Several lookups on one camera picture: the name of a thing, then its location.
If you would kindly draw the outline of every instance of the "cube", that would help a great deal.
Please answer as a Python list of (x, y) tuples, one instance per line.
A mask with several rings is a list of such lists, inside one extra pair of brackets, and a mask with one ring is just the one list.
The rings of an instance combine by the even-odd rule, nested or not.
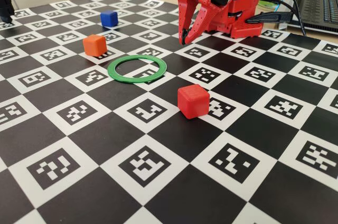
[(101, 13), (101, 23), (105, 27), (114, 27), (118, 24), (117, 12), (104, 11)]
[(210, 94), (200, 85), (190, 85), (177, 91), (177, 106), (187, 119), (209, 112)]
[(84, 52), (93, 57), (99, 57), (108, 51), (106, 39), (100, 35), (90, 35), (83, 39)]

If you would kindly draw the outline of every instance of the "blue cube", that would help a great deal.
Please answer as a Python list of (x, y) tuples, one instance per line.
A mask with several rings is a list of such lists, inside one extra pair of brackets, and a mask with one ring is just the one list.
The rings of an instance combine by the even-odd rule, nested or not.
[(105, 27), (114, 27), (118, 24), (117, 12), (104, 11), (101, 13), (101, 23)]

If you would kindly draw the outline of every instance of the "green plastic ring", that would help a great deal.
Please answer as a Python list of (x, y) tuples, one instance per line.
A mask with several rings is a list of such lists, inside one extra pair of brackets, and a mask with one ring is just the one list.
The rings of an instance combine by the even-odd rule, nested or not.
[[(158, 64), (159, 69), (156, 73), (153, 75), (147, 76), (147, 77), (141, 77), (141, 78), (130, 78), (130, 77), (124, 77), (116, 72), (116, 68), (119, 64), (129, 61), (129, 60), (135, 60), (135, 59), (148, 59), (152, 60), (155, 63)], [(119, 59), (114, 60), (112, 63), (108, 66), (108, 74), (115, 80), (125, 82), (125, 83), (143, 83), (143, 82), (150, 82), (153, 80), (156, 80), (160, 78), (167, 70), (167, 64), (162, 60), (154, 56), (149, 55), (130, 55), (125, 56)]]

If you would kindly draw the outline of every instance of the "orange cube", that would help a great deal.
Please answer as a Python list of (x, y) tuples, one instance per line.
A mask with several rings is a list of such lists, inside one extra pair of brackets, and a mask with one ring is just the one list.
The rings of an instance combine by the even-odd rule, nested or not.
[(89, 56), (99, 57), (107, 52), (106, 39), (100, 35), (90, 35), (83, 39), (84, 52)]

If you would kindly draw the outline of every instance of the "laptop keyboard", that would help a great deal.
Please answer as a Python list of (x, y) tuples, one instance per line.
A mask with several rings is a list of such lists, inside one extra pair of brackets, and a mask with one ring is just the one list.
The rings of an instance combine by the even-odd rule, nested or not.
[(324, 0), (324, 21), (338, 23), (338, 0)]

